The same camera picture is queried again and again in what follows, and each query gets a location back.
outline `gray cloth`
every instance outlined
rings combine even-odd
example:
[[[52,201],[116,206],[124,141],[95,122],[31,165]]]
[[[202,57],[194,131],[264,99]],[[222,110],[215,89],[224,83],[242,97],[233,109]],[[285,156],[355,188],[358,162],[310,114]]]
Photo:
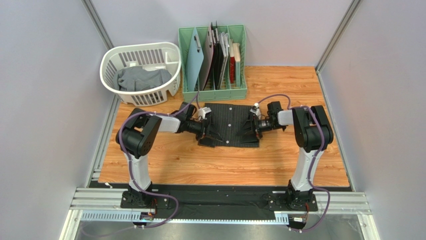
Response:
[[[171,78],[166,69],[147,71],[142,66],[132,66],[117,71],[112,82],[115,90],[139,92],[159,87]]]

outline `gray wall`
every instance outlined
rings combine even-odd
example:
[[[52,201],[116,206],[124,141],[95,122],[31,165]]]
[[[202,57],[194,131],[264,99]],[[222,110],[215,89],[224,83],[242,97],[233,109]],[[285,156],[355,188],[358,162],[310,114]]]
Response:
[[[384,240],[424,239],[426,1],[365,0],[321,76]]]
[[[79,0],[0,3],[0,239],[58,239],[112,95]]]
[[[178,28],[244,24],[246,65],[313,66],[351,0],[93,0],[115,46],[178,42]]]

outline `gray floor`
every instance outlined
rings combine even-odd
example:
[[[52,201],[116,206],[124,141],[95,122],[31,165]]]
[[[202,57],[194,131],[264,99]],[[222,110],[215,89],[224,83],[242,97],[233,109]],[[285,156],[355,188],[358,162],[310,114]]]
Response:
[[[307,227],[313,225],[318,216],[309,215]],[[129,222],[93,221],[81,222],[80,227],[88,234],[102,235],[132,226]],[[77,240],[94,239],[80,232]],[[356,215],[328,215],[313,231],[298,234],[288,231],[286,226],[254,224],[206,224],[167,223],[152,229],[130,229],[103,240],[363,240],[360,223]]]

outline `wooden tabletop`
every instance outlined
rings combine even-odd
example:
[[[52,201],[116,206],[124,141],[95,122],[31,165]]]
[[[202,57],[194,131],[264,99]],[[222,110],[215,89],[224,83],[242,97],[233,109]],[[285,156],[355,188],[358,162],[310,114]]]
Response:
[[[247,66],[245,78],[246,99],[214,103],[251,106],[266,96],[284,93],[290,96],[292,107],[325,106],[311,66]],[[182,101],[181,89],[175,96],[168,96],[167,102],[143,109],[171,113],[178,110]],[[260,104],[262,113],[266,113],[267,104],[272,101],[280,101],[283,108],[287,106],[285,97],[270,98]],[[131,104],[122,103],[119,107],[99,177],[101,183],[129,181],[127,162],[115,135],[133,109]],[[198,146],[192,133],[159,132],[148,154],[149,175],[155,184],[286,186],[295,171],[298,155],[293,126],[284,132],[265,132],[259,148]],[[313,182],[318,186],[349,186],[336,137],[322,155]]]

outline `laundry basket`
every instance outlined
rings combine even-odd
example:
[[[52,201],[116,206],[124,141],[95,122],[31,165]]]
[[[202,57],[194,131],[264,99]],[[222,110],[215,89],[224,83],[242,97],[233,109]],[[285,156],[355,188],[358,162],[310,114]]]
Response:
[[[166,69],[171,79],[163,85],[145,91],[120,91],[114,89],[113,78],[118,70],[142,66],[147,71]],[[111,92],[126,104],[152,106],[167,101],[167,92],[174,96],[181,84],[181,52],[171,42],[118,46],[103,56],[100,64],[100,80]]]

